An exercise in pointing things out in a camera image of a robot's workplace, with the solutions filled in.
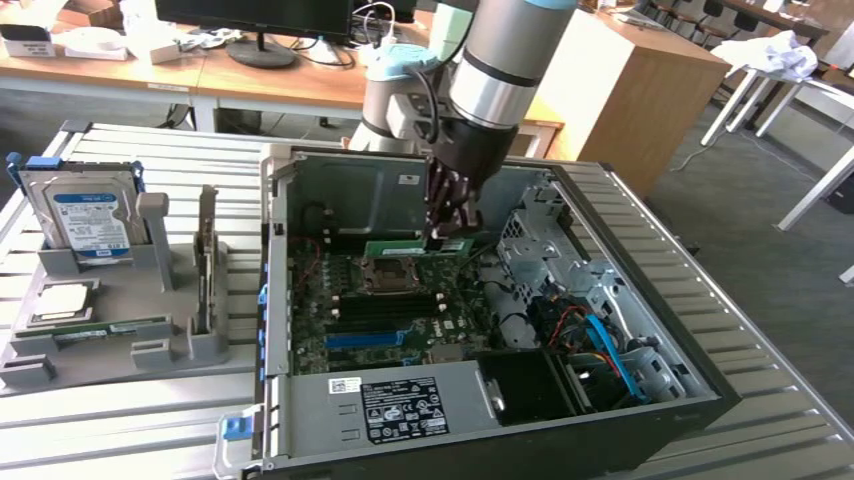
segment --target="wooden cabinet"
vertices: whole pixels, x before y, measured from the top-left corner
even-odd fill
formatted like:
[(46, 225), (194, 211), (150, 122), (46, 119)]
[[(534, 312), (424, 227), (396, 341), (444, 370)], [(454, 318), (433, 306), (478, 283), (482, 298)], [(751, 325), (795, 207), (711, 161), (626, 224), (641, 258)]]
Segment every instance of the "wooden cabinet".
[(731, 65), (671, 31), (577, 11), (540, 90), (556, 160), (610, 163), (648, 195)]

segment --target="monitor stand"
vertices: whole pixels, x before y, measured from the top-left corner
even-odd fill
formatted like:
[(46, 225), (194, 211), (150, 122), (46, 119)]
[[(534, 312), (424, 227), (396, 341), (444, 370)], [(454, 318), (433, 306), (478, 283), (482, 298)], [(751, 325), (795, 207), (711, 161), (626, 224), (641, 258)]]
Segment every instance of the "monitor stand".
[(260, 33), (257, 41), (241, 39), (226, 47), (229, 56), (241, 64), (256, 68), (285, 68), (297, 60), (294, 51), (278, 43), (266, 42)]

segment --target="chair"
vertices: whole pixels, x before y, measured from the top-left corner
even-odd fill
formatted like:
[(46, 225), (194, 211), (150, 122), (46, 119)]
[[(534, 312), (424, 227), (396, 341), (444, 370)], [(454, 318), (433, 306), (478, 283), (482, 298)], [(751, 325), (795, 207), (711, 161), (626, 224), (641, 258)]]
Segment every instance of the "chair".
[(707, 16), (701, 18), (700, 22), (697, 22), (697, 24), (695, 25), (695, 31), (689, 35), (689, 38), (695, 38), (695, 33), (700, 32), (704, 35), (704, 40), (699, 43), (699, 45), (705, 48), (713, 36), (719, 38), (727, 38), (729, 36), (729, 33), (727, 33), (720, 28), (713, 27), (712, 25), (704, 24), (709, 17), (721, 17), (721, 15), (724, 14), (724, 4), (717, 0), (707, 0), (707, 3), (704, 4), (704, 13), (707, 14)]
[[(683, 2), (685, 2), (685, 3), (692, 3), (693, 1), (695, 0), (683, 0)], [(671, 21), (668, 22), (668, 25), (665, 25), (665, 27), (668, 27), (675, 32), (680, 33), (680, 27), (683, 27), (684, 24), (695, 25), (695, 29), (692, 29), (692, 35), (695, 35), (697, 24), (700, 22), (697, 21), (697, 18), (695, 18), (692, 15), (688, 15), (685, 13), (680, 13), (680, 11), (676, 10), (679, 6), (680, 6), (680, 0), (677, 0), (675, 2), (675, 4), (673, 4), (675, 13), (669, 17)]]
[(743, 12), (739, 12), (736, 14), (736, 19), (733, 20), (736, 31), (733, 33), (727, 33), (724, 30), (711, 25), (704, 25), (704, 20), (707, 20), (711, 16), (717, 18), (721, 16), (721, 13), (724, 13), (724, 5), (717, 0), (707, 0), (707, 4), (704, 5), (704, 12), (707, 13), (707, 16), (701, 19), (695, 30), (695, 32), (701, 32), (703, 34), (705, 34), (704, 41), (699, 43), (699, 45), (701, 45), (704, 48), (707, 48), (707, 46), (709, 45), (709, 40), (712, 39), (712, 37), (719, 37), (721, 40), (731, 40), (733, 37), (736, 37), (736, 35), (739, 35), (740, 32), (757, 31), (760, 20)]
[(676, 9), (673, 7), (668, 7), (666, 5), (662, 5), (656, 0), (650, 0), (650, 3), (648, 4), (648, 9), (652, 9), (650, 13), (653, 13), (653, 17), (652, 17), (653, 20), (656, 20), (664, 26), (668, 26), (666, 24), (669, 23), (669, 20), (672, 20), (673, 16), (677, 14)]

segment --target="metal rack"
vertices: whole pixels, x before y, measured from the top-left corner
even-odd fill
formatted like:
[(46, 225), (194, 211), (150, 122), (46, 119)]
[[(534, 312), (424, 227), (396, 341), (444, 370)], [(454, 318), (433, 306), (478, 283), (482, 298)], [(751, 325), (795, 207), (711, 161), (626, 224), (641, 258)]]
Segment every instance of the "metal rack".
[[(110, 469), (149, 479), (213, 478), (217, 422), (256, 388), (262, 137), (97, 124), (61, 133), (46, 155), (141, 160), (150, 191), (171, 198), (171, 242), (191, 241), (198, 194), (213, 184), (230, 246), (229, 362), (125, 382), (0, 399), (0, 477), (71, 478)], [(300, 142), (333, 146), (322, 142)], [(744, 312), (613, 173), (568, 171), (657, 289), (745, 398), (701, 434), (671, 444), (626, 479), (854, 478), (854, 435)], [(30, 283), (43, 236), (17, 193), (0, 212), (0, 342)], [(585, 247), (597, 252), (592, 239)]]

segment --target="red cable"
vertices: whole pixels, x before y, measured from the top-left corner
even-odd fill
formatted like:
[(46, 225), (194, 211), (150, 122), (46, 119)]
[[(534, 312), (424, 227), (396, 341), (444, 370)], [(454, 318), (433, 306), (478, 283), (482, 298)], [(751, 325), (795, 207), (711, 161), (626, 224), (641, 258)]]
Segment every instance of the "red cable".
[(601, 355), (605, 357), (605, 361), (609, 362), (609, 365), (614, 369), (614, 373), (617, 374), (617, 378), (621, 378), (622, 375), (620, 374), (620, 369), (617, 368), (617, 365), (614, 364), (614, 360), (612, 360), (612, 357), (609, 357), (605, 353), (602, 353)]
[(570, 305), (569, 307), (566, 307), (566, 310), (564, 311), (564, 314), (561, 315), (561, 321), (558, 322), (558, 326), (556, 327), (556, 331), (552, 334), (552, 338), (549, 339), (549, 346), (552, 347), (556, 343), (556, 339), (558, 338), (558, 333), (561, 332), (561, 327), (564, 326), (564, 322), (566, 321), (566, 316), (570, 314), (570, 312), (573, 310), (581, 310), (582, 312), (588, 313), (588, 309), (585, 307), (580, 307), (577, 305)]
[(304, 276), (301, 277), (300, 282), (297, 282), (297, 288), (294, 290), (300, 290), (302, 288), (304, 283), (309, 279), (309, 275), (312, 275), (312, 272), (316, 269), (316, 267), (318, 266), (318, 262), (321, 261), (321, 245), (318, 244), (316, 239), (314, 238), (309, 238), (309, 237), (292, 237), (292, 238), (289, 238), (289, 243), (296, 242), (298, 240), (306, 240), (308, 242), (310, 242), (314, 245), (314, 247), (316, 247), (316, 260), (314, 260), (314, 262), (312, 262), (312, 266), (306, 270), (306, 273), (304, 273)]

